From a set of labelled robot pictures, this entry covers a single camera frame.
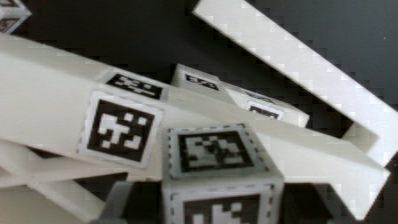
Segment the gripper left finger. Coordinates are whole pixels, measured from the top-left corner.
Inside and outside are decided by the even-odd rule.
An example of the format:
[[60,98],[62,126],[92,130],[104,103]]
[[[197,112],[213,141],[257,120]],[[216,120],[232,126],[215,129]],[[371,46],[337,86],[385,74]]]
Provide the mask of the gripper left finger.
[[124,210],[133,190],[133,183],[117,181],[108,193],[104,207],[94,224],[128,224]]

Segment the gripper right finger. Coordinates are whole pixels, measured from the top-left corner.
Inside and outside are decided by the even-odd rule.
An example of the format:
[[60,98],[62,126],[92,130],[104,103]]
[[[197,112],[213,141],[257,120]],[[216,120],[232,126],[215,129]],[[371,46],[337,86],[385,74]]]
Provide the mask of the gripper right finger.
[[337,193],[328,184],[314,185],[316,193],[330,213],[327,224],[357,224],[348,208],[343,204]]

